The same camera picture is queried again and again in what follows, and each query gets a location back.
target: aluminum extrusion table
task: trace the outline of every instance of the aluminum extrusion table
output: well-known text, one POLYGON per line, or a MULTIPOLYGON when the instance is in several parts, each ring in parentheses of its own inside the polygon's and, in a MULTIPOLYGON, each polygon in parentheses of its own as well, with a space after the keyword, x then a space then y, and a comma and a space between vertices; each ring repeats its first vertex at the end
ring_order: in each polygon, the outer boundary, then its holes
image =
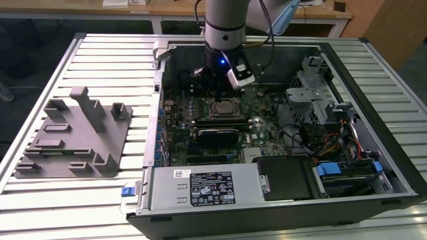
MULTIPOLYGON (((202 41, 190 35, 77 34, 0 164, 0 239, 141 240, 125 220, 136 197, 121 201, 121 187, 141 178, 149 106, 153 45, 157 40, 202 41), (102 105, 122 102, 133 115, 122 149, 120 172, 112 178, 17 179, 13 168, 41 126, 42 106, 52 97, 68 105, 72 86, 88 86, 102 105)), ((261 41, 246 37, 248 41, 261 41)), ((427 108, 369 43, 357 39, 277 37, 277 42, 328 42, 384 123, 427 179, 427 108)), ((347 96, 337 85, 341 98, 347 96)), ((344 226, 256 232, 202 239, 427 239, 427 205, 392 210, 344 226)))

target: blue latch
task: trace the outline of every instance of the blue latch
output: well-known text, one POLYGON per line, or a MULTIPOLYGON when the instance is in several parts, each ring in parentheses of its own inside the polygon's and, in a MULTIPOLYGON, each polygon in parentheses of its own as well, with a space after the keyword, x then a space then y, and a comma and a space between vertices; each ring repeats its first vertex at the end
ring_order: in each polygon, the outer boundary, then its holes
POLYGON ((323 169, 321 166, 316 166, 315 169, 317 170, 317 174, 321 177, 325 174, 325 170, 323 169))
POLYGON ((383 166, 379 161, 373 162, 373 167, 375 167, 376 173, 380 173, 383 171, 383 166))
POLYGON ((319 166, 316 166, 316 170, 317 170, 319 176, 341 174, 340 166, 335 162, 321 163, 319 166))
POLYGON ((121 197, 133 197, 134 196, 134 187, 125 186, 121 188, 121 197))

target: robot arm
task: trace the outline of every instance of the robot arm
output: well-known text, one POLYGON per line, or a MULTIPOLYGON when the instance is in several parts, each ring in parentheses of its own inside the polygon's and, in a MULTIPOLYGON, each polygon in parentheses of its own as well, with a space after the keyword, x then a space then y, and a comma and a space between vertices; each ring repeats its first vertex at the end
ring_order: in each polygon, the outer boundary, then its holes
MULTIPOLYGON (((284 18, 288 25, 299 2, 300 0, 269 0, 267 11, 272 12, 276 18, 284 18)), ((253 83, 255 76, 263 73, 259 64, 249 65, 241 43, 246 22, 250 27, 269 30, 264 19, 260 0, 205 0, 205 66, 197 69, 193 75, 196 79, 210 79, 214 84, 209 84, 209 88, 214 88, 218 94, 224 90, 222 78, 228 79, 232 89, 237 90, 253 83)))

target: black cover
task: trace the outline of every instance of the black cover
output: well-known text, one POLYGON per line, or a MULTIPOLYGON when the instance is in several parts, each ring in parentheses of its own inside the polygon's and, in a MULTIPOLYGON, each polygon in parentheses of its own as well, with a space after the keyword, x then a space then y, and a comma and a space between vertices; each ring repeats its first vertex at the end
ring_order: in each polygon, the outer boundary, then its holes
POLYGON ((253 160, 257 163, 259 174, 265 175, 268 180, 269 193, 264 193, 265 201, 307 200, 319 197, 308 157, 261 156, 253 160))

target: warning label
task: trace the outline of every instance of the warning label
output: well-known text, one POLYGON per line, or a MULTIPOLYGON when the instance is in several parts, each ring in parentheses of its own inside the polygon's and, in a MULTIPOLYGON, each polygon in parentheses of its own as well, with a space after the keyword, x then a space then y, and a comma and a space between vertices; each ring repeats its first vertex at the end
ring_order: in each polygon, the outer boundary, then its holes
POLYGON ((232 172, 190 173, 189 194, 193 207, 234 204, 232 172))

